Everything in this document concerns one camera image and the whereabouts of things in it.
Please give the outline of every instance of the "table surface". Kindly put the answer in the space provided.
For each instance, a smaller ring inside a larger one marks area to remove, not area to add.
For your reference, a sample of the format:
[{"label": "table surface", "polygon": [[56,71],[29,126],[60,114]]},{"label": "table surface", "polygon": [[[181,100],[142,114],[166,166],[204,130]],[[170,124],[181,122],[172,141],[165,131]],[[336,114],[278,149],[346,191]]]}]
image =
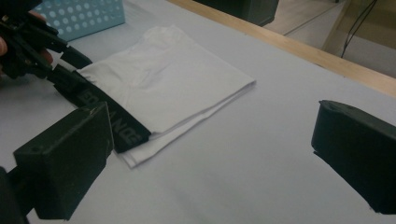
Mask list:
[{"label": "table surface", "polygon": [[[376,214],[310,146],[319,100],[354,105],[396,125],[392,79],[344,60],[329,63],[328,54],[191,1],[172,1],[211,20],[165,0],[125,0],[125,24],[71,45],[96,62],[151,27],[174,24],[257,85],[133,170],[110,155],[69,223],[395,223],[396,216]],[[212,21],[216,15],[220,22]],[[362,79],[357,71],[366,71]],[[3,78],[0,164],[12,169],[15,149],[73,109],[46,81]],[[29,219],[64,223],[38,220],[35,212]]]}]

